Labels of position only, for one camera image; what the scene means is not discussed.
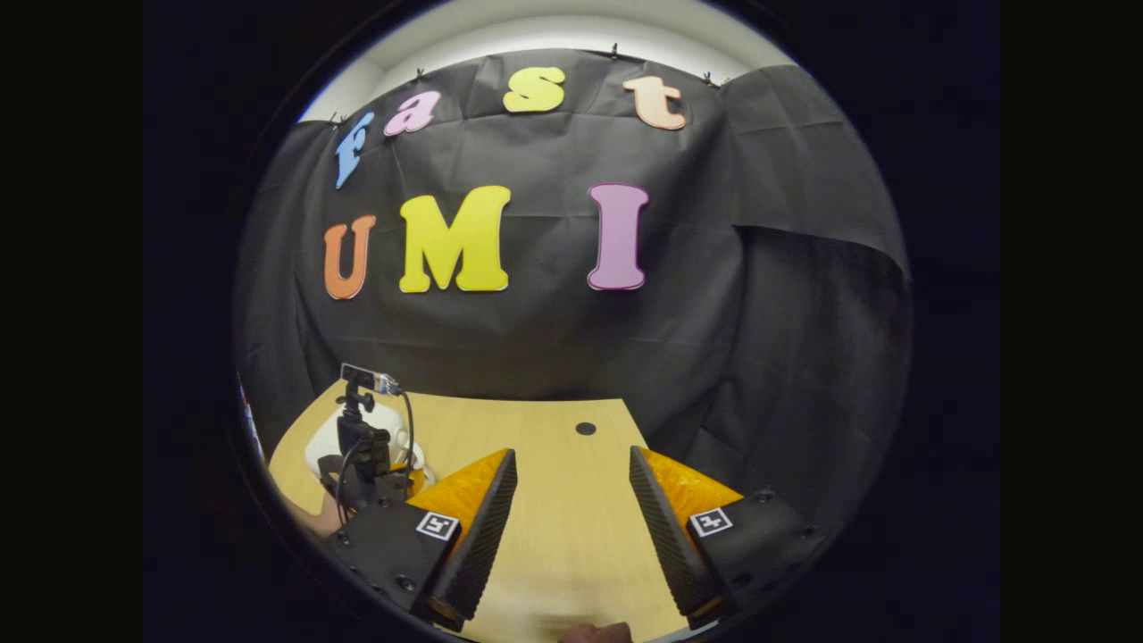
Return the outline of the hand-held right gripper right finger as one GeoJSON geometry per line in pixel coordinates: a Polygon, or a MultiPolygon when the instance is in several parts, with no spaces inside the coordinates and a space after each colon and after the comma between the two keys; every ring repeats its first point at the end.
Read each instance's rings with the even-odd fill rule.
{"type": "Polygon", "coordinates": [[[823,530],[768,487],[740,493],[646,447],[630,449],[629,482],[692,630],[775,601],[823,545],[823,530]]]}

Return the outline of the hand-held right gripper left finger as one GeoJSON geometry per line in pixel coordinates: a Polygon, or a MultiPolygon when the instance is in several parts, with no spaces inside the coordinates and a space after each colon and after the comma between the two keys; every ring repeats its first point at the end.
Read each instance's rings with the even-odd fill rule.
{"type": "Polygon", "coordinates": [[[517,453],[503,448],[419,493],[389,473],[335,495],[347,516],[326,538],[339,571],[382,606],[459,632],[474,618],[518,483],[517,453]]]}

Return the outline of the white suitcase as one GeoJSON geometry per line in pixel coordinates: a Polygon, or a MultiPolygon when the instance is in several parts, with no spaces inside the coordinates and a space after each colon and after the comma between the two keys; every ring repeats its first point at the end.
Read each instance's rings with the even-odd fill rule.
{"type": "MultiPolygon", "coordinates": [[[[319,475],[319,461],[326,456],[342,455],[338,439],[338,418],[346,410],[346,405],[339,405],[338,410],[331,413],[330,418],[323,421],[314,436],[309,440],[304,448],[304,456],[309,469],[314,476],[319,475]]],[[[421,461],[430,472],[430,485],[437,483],[434,472],[427,466],[423,447],[418,442],[411,442],[411,432],[405,427],[405,417],[393,408],[387,405],[375,405],[371,411],[362,411],[363,421],[367,421],[375,429],[387,431],[389,468],[393,463],[405,463],[409,445],[413,445],[413,461],[421,461]]]]}

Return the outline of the black backdrop cloth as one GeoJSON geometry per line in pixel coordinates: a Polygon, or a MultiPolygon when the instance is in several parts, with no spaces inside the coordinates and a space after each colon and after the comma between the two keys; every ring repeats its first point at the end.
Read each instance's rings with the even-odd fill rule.
{"type": "Polygon", "coordinates": [[[889,188],[793,64],[713,88],[490,54],[295,123],[235,291],[267,455],[342,363],[449,397],[620,397],[656,451],[825,529],[876,477],[909,378],[889,188]]]}

